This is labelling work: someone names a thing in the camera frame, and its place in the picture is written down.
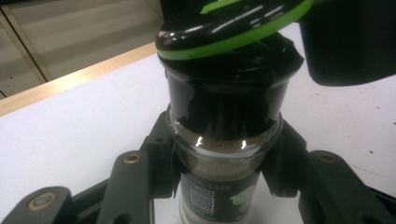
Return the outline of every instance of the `green rim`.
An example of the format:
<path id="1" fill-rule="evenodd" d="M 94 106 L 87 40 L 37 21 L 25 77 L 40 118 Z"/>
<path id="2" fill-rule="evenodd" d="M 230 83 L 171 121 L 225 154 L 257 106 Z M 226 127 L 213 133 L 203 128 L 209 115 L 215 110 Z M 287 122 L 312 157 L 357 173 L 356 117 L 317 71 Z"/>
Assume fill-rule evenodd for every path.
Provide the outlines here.
<path id="1" fill-rule="evenodd" d="M 305 0 L 300 5 L 285 13 L 274 21 L 265 23 L 263 26 L 245 32 L 241 35 L 236 35 L 217 43 L 201 46 L 193 49 L 180 50 L 158 50 L 160 57 L 169 60 L 190 60 L 199 59 L 215 54 L 223 53 L 232 49 L 243 47 L 247 44 L 256 42 L 268 35 L 272 35 L 279 29 L 301 18 L 311 8 L 314 0 Z"/>

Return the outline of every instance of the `black lid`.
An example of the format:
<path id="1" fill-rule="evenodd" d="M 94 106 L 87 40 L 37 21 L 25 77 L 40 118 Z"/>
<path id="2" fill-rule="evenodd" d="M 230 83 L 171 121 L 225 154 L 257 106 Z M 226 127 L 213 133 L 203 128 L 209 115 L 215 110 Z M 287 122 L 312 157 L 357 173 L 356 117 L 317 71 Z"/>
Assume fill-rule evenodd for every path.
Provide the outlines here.
<path id="1" fill-rule="evenodd" d="M 302 17 L 313 0 L 219 0 L 167 21 L 156 38 L 161 58 L 190 60 L 238 49 Z"/>

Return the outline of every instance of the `table surface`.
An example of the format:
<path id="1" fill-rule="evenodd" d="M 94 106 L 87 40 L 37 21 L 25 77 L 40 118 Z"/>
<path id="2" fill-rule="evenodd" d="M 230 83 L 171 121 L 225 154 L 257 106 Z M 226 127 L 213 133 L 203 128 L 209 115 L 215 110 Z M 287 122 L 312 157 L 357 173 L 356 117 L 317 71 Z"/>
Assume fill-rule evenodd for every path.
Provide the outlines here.
<path id="1" fill-rule="evenodd" d="M 304 48 L 297 24 L 281 31 Z M 121 153 L 140 148 L 169 104 L 152 44 L 0 101 L 0 220 L 47 186 L 77 194 L 110 176 Z M 343 157 L 362 181 L 396 197 L 396 77 L 324 87 L 306 64 L 290 79 L 282 115 L 307 141 Z M 278 199 L 262 178 L 252 223 L 302 223 L 297 199 Z M 181 223 L 176 199 L 155 200 L 158 223 Z"/>

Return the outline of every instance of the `metal bolt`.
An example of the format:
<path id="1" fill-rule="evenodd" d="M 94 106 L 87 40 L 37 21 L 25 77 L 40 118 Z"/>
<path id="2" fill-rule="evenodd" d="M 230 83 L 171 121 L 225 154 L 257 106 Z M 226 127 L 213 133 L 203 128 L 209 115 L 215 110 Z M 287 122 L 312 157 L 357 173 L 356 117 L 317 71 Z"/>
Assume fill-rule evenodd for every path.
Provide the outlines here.
<path id="1" fill-rule="evenodd" d="M 56 194 L 53 192 L 43 193 L 33 198 L 33 200 L 29 202 L 28 207 L 30 210 L 38 211 L 43 208 L 46 208 L 51 203 L 53 203 L 55 201 L 55 198 L 56 198 Z"/>
<path id="2" fill-rule="evenodd" d="M 336 163 L 337 162 L 337 159 L 334 156 L 330 155 L 330 154 L 322 153 L 322 154 L 319 154 L 318 157 L 319 157 L 320 161 L 323 161 L 323 162 L 326 162 L 326 163 Z"/>
<path id="3" fill-rule="evenodd" d="M 125 156 L 123 159 L 123 161 L 128 164 L 139 162 L 141 160 L 142 160 L 142 157 L 139 154 L 129 154 L 129 155 Z"/>

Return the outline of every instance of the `wooden table edge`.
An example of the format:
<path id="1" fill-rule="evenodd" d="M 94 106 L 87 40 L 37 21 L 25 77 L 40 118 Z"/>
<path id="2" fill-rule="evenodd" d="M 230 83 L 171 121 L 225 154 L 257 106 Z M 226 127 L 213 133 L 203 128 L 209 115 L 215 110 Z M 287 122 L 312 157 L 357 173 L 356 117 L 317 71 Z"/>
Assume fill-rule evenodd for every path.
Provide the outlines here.
<path id="1" fill-rule="evenodd" d="M 156 53 L 154 43 L 133 49 L 103 62 L 91 65 L 57 78 L 27 91 L 22 91 L 0 100 L 0 117 L 32 105 L 57 93 L 70 90 L 94 78 L 108 74 L 130 63 L 134 63 Z"/>

